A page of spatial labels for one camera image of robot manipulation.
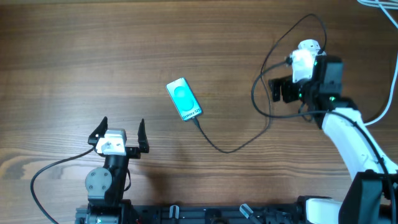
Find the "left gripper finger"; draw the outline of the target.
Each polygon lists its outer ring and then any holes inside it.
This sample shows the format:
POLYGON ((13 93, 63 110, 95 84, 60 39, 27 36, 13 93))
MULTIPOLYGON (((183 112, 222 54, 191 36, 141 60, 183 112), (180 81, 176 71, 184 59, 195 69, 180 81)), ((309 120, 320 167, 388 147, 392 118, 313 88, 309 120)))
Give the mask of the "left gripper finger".
POLYGON ((141 119, 138 133, 137 133, 137 141, 139 143, 139 150, 141 153, 148 153, 149 152, 149 143, 147 140, 147 135, 146 135, 146 128, 145 128, 145 121, 144 119, 141 119))
POLYGON ((105 116, 97 128, 89 135, 88 144, 91 146, 97 145, 100 138, 103 138, 108 129, 108 118, 105 116))

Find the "smartphone with teal screen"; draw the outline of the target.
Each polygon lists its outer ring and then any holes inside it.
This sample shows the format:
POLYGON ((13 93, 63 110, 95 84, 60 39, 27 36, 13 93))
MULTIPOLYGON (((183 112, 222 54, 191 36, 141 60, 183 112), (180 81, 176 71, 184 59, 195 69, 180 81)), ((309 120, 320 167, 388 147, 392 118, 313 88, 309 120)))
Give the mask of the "smartphone with teal screen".
POLYGON ((202 114, 203 110, 184 77, 166 84, 165 87, 183 121, 202 114))

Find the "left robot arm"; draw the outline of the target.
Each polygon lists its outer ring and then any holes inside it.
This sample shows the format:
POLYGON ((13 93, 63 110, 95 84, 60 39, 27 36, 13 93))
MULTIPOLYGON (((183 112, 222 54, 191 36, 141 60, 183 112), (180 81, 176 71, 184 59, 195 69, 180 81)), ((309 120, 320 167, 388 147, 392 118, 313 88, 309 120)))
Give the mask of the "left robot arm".
POLYGON ((89 172, 85 179, 88 191, 88 206, 77 212, 76 223, 137 223, 139 215, 124 192, 131 186, 128 169, 131 159, 140 159, 142 153, 149 152, 145 121, 139 124, 138 146, 126 145, 127 136, 123 128, 110 128, 104 117, 98 127, 89 135, 88 144, 104 158, 103 167, 89 172))

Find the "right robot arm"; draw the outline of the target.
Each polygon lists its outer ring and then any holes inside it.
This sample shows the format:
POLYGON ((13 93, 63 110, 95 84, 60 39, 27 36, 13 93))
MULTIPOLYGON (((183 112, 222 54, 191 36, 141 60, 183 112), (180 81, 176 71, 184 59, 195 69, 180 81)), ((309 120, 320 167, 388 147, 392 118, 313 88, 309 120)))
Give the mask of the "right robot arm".
POLYGON ((305 223, 397 223, 397 164, 365 127, 351 98, 343 97, 339 57, 295 50, 285 60, 292 74, 269 81, 274 101, 300 100, 342 157, 352 180, 343 201, 303 197, 305 223))

